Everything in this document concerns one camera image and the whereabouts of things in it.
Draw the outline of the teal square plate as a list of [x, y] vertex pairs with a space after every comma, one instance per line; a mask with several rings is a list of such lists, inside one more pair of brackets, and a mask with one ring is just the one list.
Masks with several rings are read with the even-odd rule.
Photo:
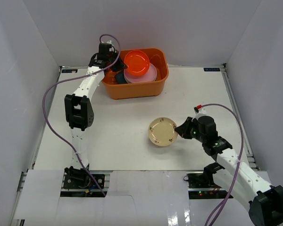
[[121, 71], [115, 75], [115, 80], [117, 84], [127, 84], [127, 81], [124, 76], [124, 72]]

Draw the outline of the orange round plate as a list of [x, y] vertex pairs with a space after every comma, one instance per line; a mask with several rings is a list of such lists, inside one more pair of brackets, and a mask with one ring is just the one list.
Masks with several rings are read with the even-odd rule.
[[150, 68], [150, 60], [141, 50], [129, 51], [124, 57], [124, 63], [127, 71], [137, 77], [145, 75]]

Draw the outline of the beige floral round plate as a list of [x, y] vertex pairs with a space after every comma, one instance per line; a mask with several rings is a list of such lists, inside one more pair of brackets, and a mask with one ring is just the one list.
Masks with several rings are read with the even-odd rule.
[[176, 127], [177, 124], [170, 118], [156, 118], [148, 127], [148, 138], [156, 146], [169, 146], [177, 140]]

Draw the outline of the pink round plate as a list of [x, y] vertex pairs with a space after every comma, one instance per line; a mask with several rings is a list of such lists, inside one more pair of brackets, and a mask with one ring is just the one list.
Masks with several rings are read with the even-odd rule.
[[148, 71], [143, 76], [133, 76], [125, 69], [124, 78], [128, 83], [152, 82], [157, 78], [157, 69], [153, 64], [150, 64]]

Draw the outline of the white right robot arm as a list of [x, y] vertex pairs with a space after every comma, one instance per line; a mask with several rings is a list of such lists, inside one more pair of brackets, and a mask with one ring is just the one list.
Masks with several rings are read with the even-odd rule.
[[246, 209], [256, 226], [283, 223], [283, 187], [273, 186], [239, 160], [232, 145], [218, 135], [212, 117], [188, 117], [175, 132], [184, 139], [200, 141], [205, 153], [215, 160], [204, 168], [206, 186], [226, 190]]

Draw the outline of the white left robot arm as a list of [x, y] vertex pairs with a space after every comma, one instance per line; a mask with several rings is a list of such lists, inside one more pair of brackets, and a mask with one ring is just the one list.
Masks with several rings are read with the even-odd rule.
[[66, 121], [71, 129], [72, 146], [75, 148], [71, 166], [65, 169], [65, 173], [80, 188], [86, 188], [91, 183], [91, 178], [85, 171], [89, 168], [87, 135], [94, 121], [91, 99], [105, 77], [105, 71], [102, 69], [112, 64], [117, 56], [118, 51], [110, 41], [101, 42], [98, 53], [91, 57], [87, 69], [88, 77], [73, 94], [64, 98]]

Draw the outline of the orange plastic bin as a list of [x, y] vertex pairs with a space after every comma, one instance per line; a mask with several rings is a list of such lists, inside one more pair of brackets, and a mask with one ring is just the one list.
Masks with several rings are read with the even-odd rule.
[[102, 80], [106, 91], [110, 98], [128, 99], [139, 97], [158, 96], [163, 91], [165, 81], [168, 78], [169, 70], [164, 52], [158, 48], [142, 48], [143, 51], [155, 68], [157, 69], [157, 78], [152, 82], [145, 83], [127, 83], [119, 84], [115, 79], [116, 73], [108, 71], [105, 73], [105, 78]]

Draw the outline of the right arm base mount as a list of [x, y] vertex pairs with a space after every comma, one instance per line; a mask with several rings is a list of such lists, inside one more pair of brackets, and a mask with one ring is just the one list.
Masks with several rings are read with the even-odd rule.
[[201, 171], [188, 172], [183, 180], [188, 184], [190, 200], [224, 199], [227, 195], [226, 190], [209, 183]]

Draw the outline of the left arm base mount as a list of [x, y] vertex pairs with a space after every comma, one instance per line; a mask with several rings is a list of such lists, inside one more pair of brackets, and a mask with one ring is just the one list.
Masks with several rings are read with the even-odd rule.
[[87, 175], [85, 179], [79, 180], [65, 174], [63, 178], [60, 197], [73, 198], [102, 198], [107, 194], [105, 188], [105, 174], [93, 174], [99, 186]]

